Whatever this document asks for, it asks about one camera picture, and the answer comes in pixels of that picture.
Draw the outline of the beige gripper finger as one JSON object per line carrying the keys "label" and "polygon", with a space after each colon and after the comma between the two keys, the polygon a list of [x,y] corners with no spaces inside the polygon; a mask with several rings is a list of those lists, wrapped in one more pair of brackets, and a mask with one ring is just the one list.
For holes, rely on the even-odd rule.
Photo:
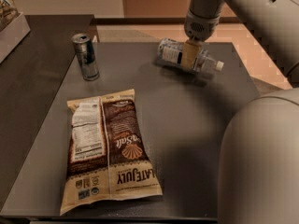
{"label": "beige gripper finger", "polygon": [[202,43],[188,39],[183,43],[181,65],[187,69],[193,69],[198,52],[202,49]]}

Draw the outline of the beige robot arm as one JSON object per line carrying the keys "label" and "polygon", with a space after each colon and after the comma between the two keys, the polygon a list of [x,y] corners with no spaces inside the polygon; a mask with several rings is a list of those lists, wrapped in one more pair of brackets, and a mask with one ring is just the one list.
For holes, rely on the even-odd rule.
{"label": "beige robot arm", "polygon": [[218,224],[299,224],[299,1],[191,0],[185,33],[205,41],[228,5],[291,88],[231,119],[221,143]]}

